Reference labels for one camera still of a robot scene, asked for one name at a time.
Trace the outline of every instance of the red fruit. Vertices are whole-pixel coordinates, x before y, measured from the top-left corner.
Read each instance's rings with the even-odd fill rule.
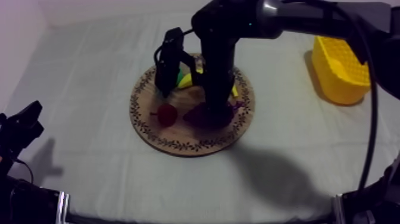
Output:
[[[178,111],[171,104],[163,104],[157,110],[158,122],[164,127],[170,127],[175,124],[178,118]]]

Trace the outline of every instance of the decorative leaf border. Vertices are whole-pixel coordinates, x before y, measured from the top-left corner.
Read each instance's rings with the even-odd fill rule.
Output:
[[[196,63],[198,64],[201,60],[202,57],[199,54],[192,55]],[[235,79],[237,82],[237,85],[242,88],[241,91],[241,100],[243,102],[243,112],[239,113],[238,120],[233,123],[232,129],[228,131],[226,136],[223,137],[217,137],[214,139],[210,140],[200,140],[197,144],[192,144],[190,142],[180,142],[176,140],[168,140],[166,138],[160,138],[156,134],[154,134],[151,130],[151,128],[148,126],[146,122],[142,122],[140,120],[140,117],[142,116],[139,112],[140,105],[138,103],[138,95],[145,89],[146,85],[150,83],[150,81],[154,78],[155,76],[155,71],[156,68],[155,66],[151,67],[141,78],[140,82],[138,85],[135,86],[133,89],[133,95],[130,97],[130,115],[131,115],[131,120],[133,126],[136,127],[136,130],[142,134],[145,135],[145,138],[148,141],[151,141],[153,143],[156,143],[158,145],[161,145],[163,147],[170,147],[175,150],[194,150],[196,152],[204,149],[204,148],[212,148],[216,145],[218,146],[223,146],[227,141],[233,141],[235,140],[235,137],[238,136],[239,130],[243,125],[247,122],[247,115],[251,111],[250,104],[250,91],[247,87],[247,83],[245,78],[243,77],[243,74],[240,72],[240,70],[236,67],[233,68],[233,72],[235,75]]]

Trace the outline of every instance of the white fabric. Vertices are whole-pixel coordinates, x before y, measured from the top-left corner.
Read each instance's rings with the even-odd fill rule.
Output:
[[[103,219],[178,223],[274,222],[329,209],[354,190],[370,126],[370,96],[339,107],[315,93],[306,61],[313,37],[242,39],[235,63],[250,79],[255,116],[231,149],[201,158],[153,150],[135,133],[129,97],[165,31],[192,13],[109,18],[50,30],[7,114],[38,99],[43,135],[20,158],[35,183],[71,194],[73,212]],[[200,52],[194,35],[187,52]],[[368,180],[398,153],[400,101],[380,90],[379,132]],[[29,178],[24,167],[14,176]]]

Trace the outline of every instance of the white wall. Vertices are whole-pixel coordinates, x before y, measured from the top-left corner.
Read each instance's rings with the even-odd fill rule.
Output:
[[[0,0],[0,112],[46,29],[37,0]]]

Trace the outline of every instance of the toy fruit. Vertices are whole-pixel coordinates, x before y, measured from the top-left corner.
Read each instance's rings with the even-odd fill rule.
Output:
[[[235,105],[227,102],[227,105],[218,113],[210,113],[206,103],[202,102],[187,112],[183,116],[183,120],[188,122],[193,127],[206,129],[223,128],[230,124],[235,116],[235,113],[242,106],[242,102],[237,102]]]
[[[178,111],[171,104],[163,104],[158,107],[157,113],[151,113],[150,115],[157,116],[161,126],[170,127],[175,124],[178,118]]]
[[[203,69],[201,69],[201,68],[198,68],[196,70],[199,74],[203,73]],[[178,75],[177,88],[184,89],[184,88],[191,87],[192,85],[193,85],[193,83],[192,83],[191,73],[182,75],[182,70],[180,70],[180,73]],[[233,87],[232,87],[232,95],[234,98],[237,98],[239,96],[238,90],[236,89],[236,85],[233,85]]]

